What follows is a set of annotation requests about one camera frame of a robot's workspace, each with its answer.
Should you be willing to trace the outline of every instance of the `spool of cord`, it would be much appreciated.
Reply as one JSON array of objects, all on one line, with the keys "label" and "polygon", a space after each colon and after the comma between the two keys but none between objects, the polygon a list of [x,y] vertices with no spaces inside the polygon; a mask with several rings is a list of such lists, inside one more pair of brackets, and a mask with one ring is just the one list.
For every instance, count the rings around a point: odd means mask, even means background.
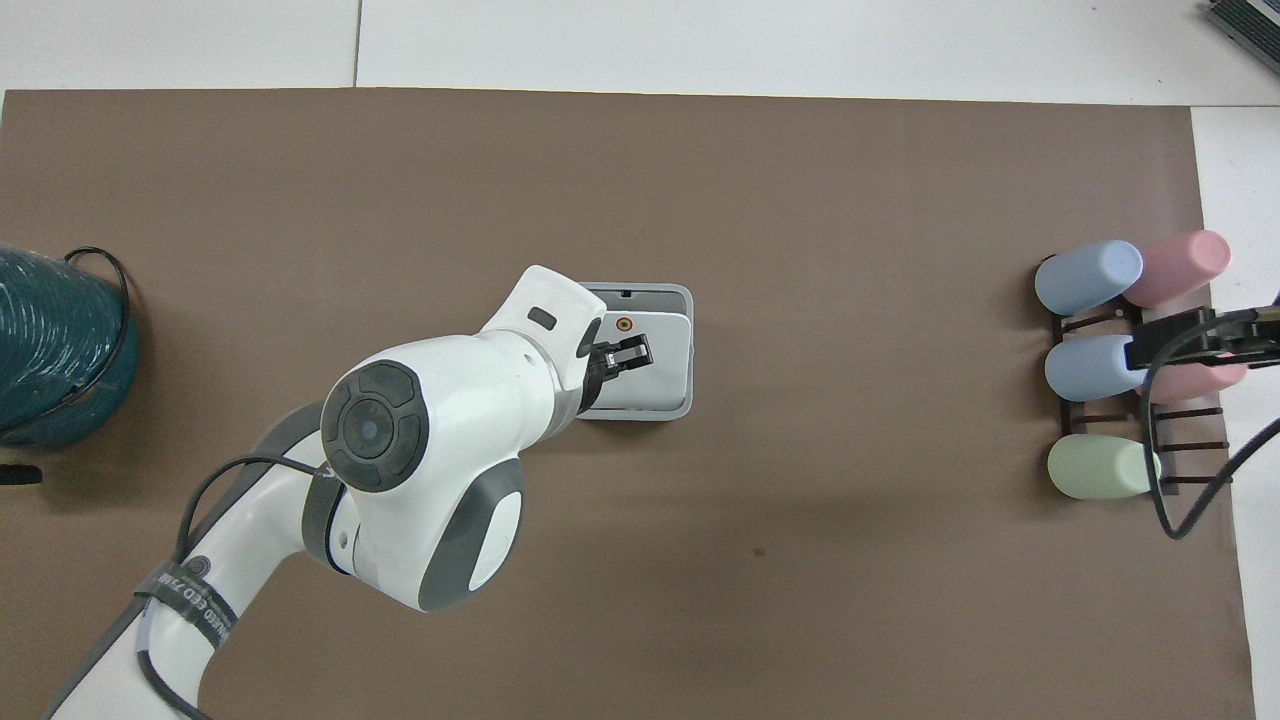
[{"label": "spool of cord", "polygon": [[[105,256],[119,288],[72,265]],[[63,260],[0,245],[0,446],[56,447],[101,425],[138,364],[128,290],[110,254]]]}]

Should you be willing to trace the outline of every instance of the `black cable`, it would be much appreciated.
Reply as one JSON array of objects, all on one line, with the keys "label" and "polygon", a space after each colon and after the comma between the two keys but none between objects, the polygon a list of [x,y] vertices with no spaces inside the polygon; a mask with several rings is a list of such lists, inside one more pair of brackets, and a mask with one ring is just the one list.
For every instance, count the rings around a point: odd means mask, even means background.
[{"label": "black cable", "polygon": [[129,318],[131,318],[129,282],[124,277],[124,265],[122,265],[120,261],[115,259],[115,255],[111,255],[110,252],[102,250],[101,247],[92,247],[88,245],[72,250],[70,252],[63,256],[63,260],[70,264],[81,255],[101,255],[102,258],[106,259],[108,263],[111,264],[111,269],[115,270],[115,278],[116,281],[119,281],[120,284],[120,328],[115,332],[115,342],[111,343],[111,350],[108,351],[106,359],[102,360],[102,364],[97,368],[97,372],[95,372],[93,375],[91,375],[84,384],[73,388],[52,407],[41,410],[40,413],[36,413],[35,415],[24,420],[18,420],[17,423],[6,428],[0,428],[0,436],[8,434],[18,428],[24,428],[27,425],[31,425],[32,423],[42,420],[49,415],[61,410],[63,407],[67,407],[68,405],[72,405],[73,402],[83,397],[84,393],[93,389],[93,386],[96,386],[97,382],[101,380],[104,375],[106,375],[106,372],[110,370],[111,366],[115,364],[116,356],[120,355],[120,348],[124,347],[124,338],[129,333]]},{"label": "black cable", "polygon": [[[200,498],[205,496],[205,491],[214,484],[218,478],[223,477],[228,470],[237,468],[239,465],[251,465],[253,462],[270,462],[271,465],[284,465],[285,468],[305,473],[307,475],[314,475],[317,470],[306,462],[298,462],[297,460],[285,457],[283,455],[242,455],[234,460],[228,460],[223,462],[220,468],[214,470],[209,477],[206,477],[196,487],[196,492],[192,493],[191,500],[187,501],[187,507],[182,512],[182,521],[178,524],[178,541],[174,543],[174,551],[170,560],[174,562],[182,562],[191,553],[191,523],[196,516],[196,507],[200,505]],[[151,685],[151,691],[160,696],[169,707],[175,712],[180,712],[183,716],[191,720],[212,720],[209,715],[205,715],[196,706],[191,705],[182,696],[174,692],[169,687],[169,683],[160,676],[156,670],[155,664],[151,662],[151,653],[146,650],[140,650],[136,655],[138,661],[138,670],[142,671],[142,676],[146,678],[147,684]]]},{"label": "black cable", "polygon": [[1196,527],[1196,521],[1199,520],[1201,515],[1212,502],[1213,497],[1217,495],[1222,486],[1231,480],[1231,475],[1243,465],[1260,447],[1266,445],[1272,437],[1280,433],[1280,418],[1274,420],[1266,428],[1263,428],[1258,434],[1249,438],[1249,442],[1244,443],[1235,455],[1233,455],[1222,469],[1213,475],[1213,479],[1204,487],[1201,496],[1196,500],[1187,518],[1175,528],[1169,520],[1169,510],[1165,507],[1165,497],[1160,487],[1160,477],[1156,473],[1156,452],[1155,452],[1155,423],[1152,420],[1151,411],[1151,386],[1156,378],[1156,373],[1166,364],[1169,360],[1192,341],[1199,338],[1201,336],[1210,333],[1222,325],[1236,323],[1240,320],[1254,322],[1258,319],[1258,311],[1256,309],[1249,310],[1236,310],[1233,313],[1224,313],[1217,318],[1201,323],[1194,328],[1188,328],[1187,331],[1174,336],[1169,342],[1166,342],[1151,359],[1151,365],[1147,368],[1147,374],[1142,380],[1142,398],[1138,402],[1138,418],[1142,425],[1142,441],[1143,441],[1143,456],[1147,465],[1147,483],[1151,487],[1152,502],[1156,506],[1156,515],[1160,518],[1160,527],[1165,530],[1165,534],[1172,539],[1181,539],[1187,537],[1187,533]]}]

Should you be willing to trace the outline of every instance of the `cup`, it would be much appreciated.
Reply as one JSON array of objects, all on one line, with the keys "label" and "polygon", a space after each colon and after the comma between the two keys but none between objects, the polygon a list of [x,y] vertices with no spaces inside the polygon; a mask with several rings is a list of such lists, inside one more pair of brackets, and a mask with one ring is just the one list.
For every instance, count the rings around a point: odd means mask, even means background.
[{"label": "cup", "polygon": [[[1224,391],[1244,379],[1248,365],[1165,365],[1151,383],[1151,401],[1169,405]],[[1142,387],[1135,388],[1142,395]]]},{"label": "cup", "polygon": [[1126,334],[1075,337],[1053,346],[1044,359],[1044,379],[1064,400],[1088,402],[1128,392],[1146,375],[1130,370],[1124,359],[1124,346],[1133,338]]},{"label": "cup", "polygon": [[1111,436],[1060,438],[1048,451],[1048,477],[1062,495],[1076,500],[1116,500],[1151,489],[1142,443]]},{"label": "cup", "polygon": [[1055,255],[1036,269],[1036,296],[1059,315],[1075,315],[1129,290],[1142,275],[1142,252],[1108,240]]},{"label": "cup", "polygon": [[1164,305],[1222,274],[1231,246],[1212,231],[1196,231],[1142,249],[1142,277],[1124,296],[1139,307]]}]

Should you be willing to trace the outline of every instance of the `circular button pad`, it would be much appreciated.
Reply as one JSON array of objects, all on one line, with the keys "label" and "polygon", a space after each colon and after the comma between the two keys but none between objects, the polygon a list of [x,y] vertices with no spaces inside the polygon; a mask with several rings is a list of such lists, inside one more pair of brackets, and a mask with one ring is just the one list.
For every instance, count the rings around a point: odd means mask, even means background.
[{"label": "circular button pad", "polygon": [[365,492],[407,480],[426,452],[429,428],[417,375],[393,360],[347,373],[320,414],[329,464],[344,483]]}]

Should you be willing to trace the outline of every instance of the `gray strap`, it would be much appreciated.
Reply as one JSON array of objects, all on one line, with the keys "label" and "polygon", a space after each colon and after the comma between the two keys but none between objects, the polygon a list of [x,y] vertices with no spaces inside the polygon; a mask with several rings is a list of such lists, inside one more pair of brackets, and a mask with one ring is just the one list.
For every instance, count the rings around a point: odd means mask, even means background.
[{"label": "gray strap", "polygon": [[133,594],[154,597],[168,605],[195,625],[214,650],[223,647],[239,620],[214,585],[172,560],[157,565]]},{"label": "gray strap", "polygon": [[311,477],[307,501],[302,506],[302,544],[307,548],[307,555],[343,575],[347,571],[338,568],[329,555],[329,530],[333,528],[333,516],[346,489],[347,486],[342,484],[333,468],[325,462]]}]

